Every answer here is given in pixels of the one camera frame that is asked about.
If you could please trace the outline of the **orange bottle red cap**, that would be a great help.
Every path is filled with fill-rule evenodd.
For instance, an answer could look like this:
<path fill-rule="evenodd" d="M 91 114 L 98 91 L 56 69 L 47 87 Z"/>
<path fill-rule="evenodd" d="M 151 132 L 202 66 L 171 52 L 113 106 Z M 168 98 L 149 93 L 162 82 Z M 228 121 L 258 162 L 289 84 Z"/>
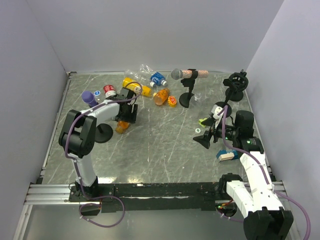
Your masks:
<path fill-rule="evenodd" d="M 125 122 L 125 121 L 118 121 L 117 122 L 117 126 L 115 128 L 115 131 L 118 134 L 124 134 L 125 131 L 129 128 L 130 123 L 129 122 Z"/>

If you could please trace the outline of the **clear bottle green-print white cap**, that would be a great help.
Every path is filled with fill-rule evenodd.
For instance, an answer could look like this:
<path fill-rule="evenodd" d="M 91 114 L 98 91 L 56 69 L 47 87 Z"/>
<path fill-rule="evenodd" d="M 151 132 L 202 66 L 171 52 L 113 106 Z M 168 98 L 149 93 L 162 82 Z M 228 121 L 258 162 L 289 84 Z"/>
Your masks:
<path fill-rule="evenodd" d="M 202 103 L 202 94 L 201 93 L 196 93 L 193 96 L 192 103 L 194 106 L 199 106 Z"/>

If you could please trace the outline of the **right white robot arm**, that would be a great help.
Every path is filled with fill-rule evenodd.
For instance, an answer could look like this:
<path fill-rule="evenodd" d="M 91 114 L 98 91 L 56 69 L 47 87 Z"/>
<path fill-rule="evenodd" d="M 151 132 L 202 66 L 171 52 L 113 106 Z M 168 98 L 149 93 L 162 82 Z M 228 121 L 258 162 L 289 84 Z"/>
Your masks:
<path fill-rule="evenodd" d="M 274 190 L 262 142 L 254 136 L 254 114 L 239 110 L 233 125 L 226 124 L 227 107 L 215 107 L 212 125 L 202 136 L 194 137 L 206 149 L 210 140 L 223 140 L 225 146 L 237 151 L 245 170 L 249 188 L 235 174 L 224 174 L 218 193 L 234 201 L 243 216 L 243 230 L 248 240 L 284 240 L 294 217 L 286 210 Z"/>

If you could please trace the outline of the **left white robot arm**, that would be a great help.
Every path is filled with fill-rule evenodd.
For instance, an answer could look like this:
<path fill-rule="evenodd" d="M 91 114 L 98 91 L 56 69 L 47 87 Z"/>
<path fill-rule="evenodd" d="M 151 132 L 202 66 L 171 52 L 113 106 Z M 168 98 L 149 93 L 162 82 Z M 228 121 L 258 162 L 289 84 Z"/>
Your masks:
<path fill-rule="evenodd" d="M 67 113 L 58 143 L 63 147 L 65 157 L 72 161 L 76 191 L 87 201 L 93 201 L 100 195 L 91 151 L 96 143 L 106 143 L 113 137 L 108 121 L 135 123 L 138 97 L 138 93 L 123 87 L 120 93 L 112 91 L 98 103 L 92 92 L 84 91 L 81 98 L 89 108 L 82 111 L 72 109 Z"/>

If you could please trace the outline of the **red label clear bottle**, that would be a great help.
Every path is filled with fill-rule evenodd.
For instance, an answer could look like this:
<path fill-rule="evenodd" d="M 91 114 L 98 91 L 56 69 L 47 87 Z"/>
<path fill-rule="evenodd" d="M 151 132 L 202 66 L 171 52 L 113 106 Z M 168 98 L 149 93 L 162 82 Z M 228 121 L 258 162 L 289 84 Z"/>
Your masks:
<path fill-rule="evenodd" d="M 113 97 L 115 96 L 117 93 L 116 93 L 116 89 L 113 85 L 111 84 L 107 84 L 103 87 L 103 91 L 104 91 L 104 95 L 105 95 L 105 98 L 110 98 L 110 97 Z"/>

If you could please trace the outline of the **orange juice bottle lying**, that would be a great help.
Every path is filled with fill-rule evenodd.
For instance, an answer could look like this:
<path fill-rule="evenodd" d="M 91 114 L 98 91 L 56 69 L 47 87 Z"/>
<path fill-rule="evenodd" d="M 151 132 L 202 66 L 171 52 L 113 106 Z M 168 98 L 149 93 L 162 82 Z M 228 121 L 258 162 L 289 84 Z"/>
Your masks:
<path fill-rule="evenodd" d="M 153 94 L 154 103 L 157 106 L 161 106 L 169 97 L 170 90 L 168 88 L 164 88 L 158 92 Z"/>

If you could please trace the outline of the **blue label clear bottle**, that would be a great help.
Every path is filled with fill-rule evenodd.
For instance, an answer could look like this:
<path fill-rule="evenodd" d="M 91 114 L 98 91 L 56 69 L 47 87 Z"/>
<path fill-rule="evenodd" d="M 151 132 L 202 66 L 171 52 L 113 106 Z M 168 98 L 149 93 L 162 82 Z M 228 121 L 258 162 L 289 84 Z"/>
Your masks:
<path fill-rule="evenodd" d="M 152 70 L 146 64 L 140 65 L 139 72 L 140 72 L 141 76 L 144 77 L 148 81 L 149 86 L 152 88 L 154 88 L 156 86 L 166 87 L 168 85 L 166 78 L 161 73 L 159 73 L 158 71 Z"/>

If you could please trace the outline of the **blue beige toy brick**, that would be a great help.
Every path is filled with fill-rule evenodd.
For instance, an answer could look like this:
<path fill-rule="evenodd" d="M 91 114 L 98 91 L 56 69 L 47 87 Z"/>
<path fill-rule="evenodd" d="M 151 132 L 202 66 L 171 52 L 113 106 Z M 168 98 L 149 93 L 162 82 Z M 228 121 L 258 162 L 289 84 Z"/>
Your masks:
<path fill-rule="evenodd" d="M 237 160 L 239 159 L 238 152 L 236 150 L 220 150 L 216 154 L 216 158 L 222 162 L 222 161 L 229 161 L 229 160 Z"/>

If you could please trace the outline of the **blue white loose cap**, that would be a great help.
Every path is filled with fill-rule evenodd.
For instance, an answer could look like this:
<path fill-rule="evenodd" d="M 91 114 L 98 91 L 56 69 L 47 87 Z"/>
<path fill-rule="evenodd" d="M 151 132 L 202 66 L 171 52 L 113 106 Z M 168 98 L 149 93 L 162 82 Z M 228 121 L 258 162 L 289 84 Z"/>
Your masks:
<path fill-rule="evenodd" d="M 101 92 L 99 90 L 96 90 L 93 94 L 95 97 L 99 97 L 101 95 Z"/>

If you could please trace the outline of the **black microphone stand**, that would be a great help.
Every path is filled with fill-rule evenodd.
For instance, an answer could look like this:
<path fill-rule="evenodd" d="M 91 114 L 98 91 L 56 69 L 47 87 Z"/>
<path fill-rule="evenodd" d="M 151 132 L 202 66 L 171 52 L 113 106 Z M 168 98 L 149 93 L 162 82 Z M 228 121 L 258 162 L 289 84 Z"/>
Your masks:
<path fill-rule="evenodd" d="M 188 92 L 185 92 L 180 95 L 179 103 L 184 108 L 189 108 L 190 106 L 190 99 L 194 95 L 192 93 L 195 85 L 195 81 L 198 77 L 198 71 L 196 69 L 189 69 L 191 71 L 191 77 L 184 77 L 180 82 L 184 87 L 188 88 Z"/>

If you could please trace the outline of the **yellow orange toy block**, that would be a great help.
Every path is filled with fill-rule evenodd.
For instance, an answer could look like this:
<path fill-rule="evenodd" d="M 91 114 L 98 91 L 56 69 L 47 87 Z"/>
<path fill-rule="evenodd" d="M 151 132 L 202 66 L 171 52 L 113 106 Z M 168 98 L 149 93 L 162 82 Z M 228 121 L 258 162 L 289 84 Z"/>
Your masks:
<path fill-rule="evenodd" d="M 175 108 L 177 106 L 177 100 L 174 96 L 170 95 L 167 99 L 167 103 L 170 107 Z"/>

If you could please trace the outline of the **black clamp stand front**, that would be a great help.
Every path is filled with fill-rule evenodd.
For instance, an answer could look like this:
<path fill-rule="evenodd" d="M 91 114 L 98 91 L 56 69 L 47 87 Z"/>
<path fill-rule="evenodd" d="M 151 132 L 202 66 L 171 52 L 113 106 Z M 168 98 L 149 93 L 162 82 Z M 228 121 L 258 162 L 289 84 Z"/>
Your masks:
<path fill-rule="evenodd" d="M 246 73 L 235 72 L 231 74 L 228 78 L 223 80 L 223 85 L 227 87 L 225 91 L 225 100 L 216 102 L 212 109 L 211 113 L 214 114 L 216 108 L 228 107 L 226 117 L 229 117 L 232 113 L 232 108 L 229 105 L 229 101 L 239 102 L 243 99 L 243 91 L 247 88 L 249 80 L 246 77 Z"/>

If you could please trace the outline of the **silver head microphone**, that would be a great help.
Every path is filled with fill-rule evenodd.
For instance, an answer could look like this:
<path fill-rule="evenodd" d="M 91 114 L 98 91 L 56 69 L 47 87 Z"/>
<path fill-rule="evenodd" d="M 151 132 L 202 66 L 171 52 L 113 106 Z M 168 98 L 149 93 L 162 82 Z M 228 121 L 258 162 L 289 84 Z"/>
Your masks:
<path fill-rule="evenodd" d="M 195 69 L 187 69 L 181 70 L 175 68 L 171 71 L 170 76 L 174 80 L 179 79 L 197 79 L 197 78 L 207 78 L 209 76 L 209 72 L 207 70 L 195 70 Z"/>

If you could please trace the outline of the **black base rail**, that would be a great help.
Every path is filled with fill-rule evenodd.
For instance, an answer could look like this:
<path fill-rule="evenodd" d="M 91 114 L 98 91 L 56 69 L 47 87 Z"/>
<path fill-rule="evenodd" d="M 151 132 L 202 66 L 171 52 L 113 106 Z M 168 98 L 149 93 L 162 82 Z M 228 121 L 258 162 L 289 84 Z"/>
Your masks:
<path fill-rule="evenodd" d="M 232 216 L 238 210 L 218 182 L 94 183 L 84 190 L 72 186 L 69 202 L 98 204 L 103 213 L 199 209 Z"/>

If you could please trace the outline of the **aluminium frame rail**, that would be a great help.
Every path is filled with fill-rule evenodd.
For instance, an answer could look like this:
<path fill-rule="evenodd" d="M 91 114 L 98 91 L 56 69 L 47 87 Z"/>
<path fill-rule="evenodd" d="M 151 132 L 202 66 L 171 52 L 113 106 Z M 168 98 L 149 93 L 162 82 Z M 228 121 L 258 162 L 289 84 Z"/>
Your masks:
<path fill-rule="evenodd" d="M 68 184 L 31 184 L 24 205 L 69 205 L 70 187 Z"/>

